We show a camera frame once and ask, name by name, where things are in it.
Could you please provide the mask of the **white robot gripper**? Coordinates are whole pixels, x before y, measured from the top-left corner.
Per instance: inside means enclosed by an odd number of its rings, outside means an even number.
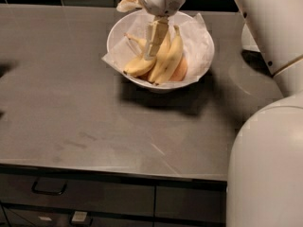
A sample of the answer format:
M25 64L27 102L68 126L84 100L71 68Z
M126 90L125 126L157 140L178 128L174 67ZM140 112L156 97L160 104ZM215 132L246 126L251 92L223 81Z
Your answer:
M169 20L165 16L174 15L186 0L121 0L116 6L119 12L128 12L144 8L154 15L153 21L147 25L144 58L151 61L158 53L169 30Z

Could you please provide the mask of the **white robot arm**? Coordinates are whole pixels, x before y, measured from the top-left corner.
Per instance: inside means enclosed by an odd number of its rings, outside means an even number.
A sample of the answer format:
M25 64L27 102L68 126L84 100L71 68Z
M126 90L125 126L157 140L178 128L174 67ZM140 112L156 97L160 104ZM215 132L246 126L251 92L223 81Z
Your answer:
M230 154L226 227L303 227L303 0L234 0L283 98Z

